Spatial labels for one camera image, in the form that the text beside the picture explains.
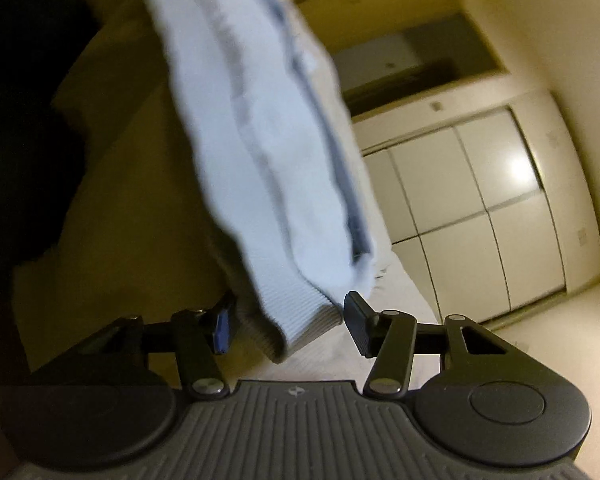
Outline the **light blue sweater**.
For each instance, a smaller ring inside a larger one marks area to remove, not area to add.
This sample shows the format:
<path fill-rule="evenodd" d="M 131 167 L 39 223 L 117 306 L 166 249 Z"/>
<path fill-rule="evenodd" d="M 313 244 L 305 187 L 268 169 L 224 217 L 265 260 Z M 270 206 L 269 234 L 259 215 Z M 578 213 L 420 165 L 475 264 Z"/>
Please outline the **light blue sweater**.
<path fill-rule="evenodd" d="M 340 99 L 314 87 L 332 64 L 285 0 L 145 0 L 178 116 L 221 233 L 240 324 L 280 362 L 341 322 L 374 284 L 375 245 Z"/>

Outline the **beige bed cover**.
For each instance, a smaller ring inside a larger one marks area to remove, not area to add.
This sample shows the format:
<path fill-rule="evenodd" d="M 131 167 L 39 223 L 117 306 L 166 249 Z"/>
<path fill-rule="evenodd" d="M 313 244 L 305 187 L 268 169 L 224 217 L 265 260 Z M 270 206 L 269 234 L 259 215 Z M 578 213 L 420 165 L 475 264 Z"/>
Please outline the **beige bed cover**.
<path fill-rule="evenodd" d="M 90 137 L 86 176 L 69 207 L 59 246 L 16 271 L 17 325 L 34 370 L 115 318 L 166 321 L 186 308 L 208 308 L 223 283 L 230 248 L 204 218 L 192 144 L 174 110 L 162 44 L 143 0 L 91 0 L 105 25 L 61 84 L 54 104 L 79 112 Z M 283 0 L 312 86 L 341 139 L 376 248 L 375 284 L 366 300 L 419 322 L 437 323 L 392 251 L 368 172 L 340 98 L 332 59 L 292 0 Z M 262 380 L 354 379 L 372 362 L 344 324 L 272 363 L 242 327 L 218 358 L 232 386 Z"/>

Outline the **white wardrobe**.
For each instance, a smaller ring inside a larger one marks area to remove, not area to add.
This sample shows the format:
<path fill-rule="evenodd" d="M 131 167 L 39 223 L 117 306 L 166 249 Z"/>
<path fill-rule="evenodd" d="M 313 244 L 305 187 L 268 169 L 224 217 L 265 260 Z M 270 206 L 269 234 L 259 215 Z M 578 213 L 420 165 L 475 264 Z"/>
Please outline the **white wardrobe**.
<path fill-rule="evenodd" d="M 600 280 L 580 159 L 545 90 L 359 120 L 391 247 L 438 315 L 500 318 Z"/>

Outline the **wooden door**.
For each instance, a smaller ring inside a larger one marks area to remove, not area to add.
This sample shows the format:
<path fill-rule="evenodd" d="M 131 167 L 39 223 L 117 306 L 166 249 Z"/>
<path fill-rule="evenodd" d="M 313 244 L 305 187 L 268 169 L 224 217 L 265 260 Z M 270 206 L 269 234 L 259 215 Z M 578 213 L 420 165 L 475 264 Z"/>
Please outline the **wooden door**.
<path fill-rule="evenodd" d="M 501 68 L 463 14 L 368 40 L 332 59 L 351 116 Z"/>

